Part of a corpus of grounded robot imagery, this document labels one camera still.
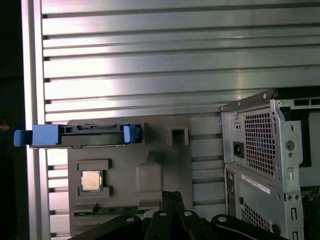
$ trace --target processor chip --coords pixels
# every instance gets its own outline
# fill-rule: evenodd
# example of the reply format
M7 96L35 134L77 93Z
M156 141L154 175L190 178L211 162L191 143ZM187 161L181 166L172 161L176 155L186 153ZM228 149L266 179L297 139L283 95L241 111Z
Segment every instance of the processor chip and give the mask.
M83 191L101 191L101 171L83 171L81 177Z

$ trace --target computer tower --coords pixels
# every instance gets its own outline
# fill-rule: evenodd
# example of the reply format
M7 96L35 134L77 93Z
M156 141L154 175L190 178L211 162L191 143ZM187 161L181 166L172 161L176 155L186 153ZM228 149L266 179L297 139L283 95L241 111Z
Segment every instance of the computer tower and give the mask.
M228 214L305 239L304 203L320 190L320 88L270 89L221 107L221 119Z

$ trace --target silver bolt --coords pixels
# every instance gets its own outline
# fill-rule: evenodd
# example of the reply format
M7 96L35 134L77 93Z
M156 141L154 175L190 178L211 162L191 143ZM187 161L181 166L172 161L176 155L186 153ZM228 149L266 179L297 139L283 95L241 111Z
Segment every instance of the silver bolt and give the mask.
M187 217L190 217L192 215L192 212L190 211L185 211L184 212L184 215L187 216Z
M218 218L218 221L221 222L221 223L225 223L226 221L228 221L224 216L220 216Z

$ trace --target ventilation grille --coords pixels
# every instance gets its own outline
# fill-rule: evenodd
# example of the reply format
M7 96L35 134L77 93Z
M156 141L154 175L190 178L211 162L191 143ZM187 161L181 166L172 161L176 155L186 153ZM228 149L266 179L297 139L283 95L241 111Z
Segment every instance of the ventilation grille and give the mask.
M241 209L241 217L243 221L270 232L270 223L252 210L247 204L244 204L244 209Z
M273 176L276 151L270 113L245 116L244 130L248 166Z

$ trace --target white label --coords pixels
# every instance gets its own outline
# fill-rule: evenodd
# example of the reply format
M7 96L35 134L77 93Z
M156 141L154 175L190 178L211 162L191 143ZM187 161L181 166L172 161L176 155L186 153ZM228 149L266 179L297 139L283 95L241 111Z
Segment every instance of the white label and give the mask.
M261 185L260 183L252 180L251 178L249 178L249 177L247 177L247 176L245 176L243 174L241 175L241 178L243 180L245 180L246 182L250 183L251 185L257 187L258 189L264 191L265 193L270 194L270 189L269 188L267 188L267 187Z

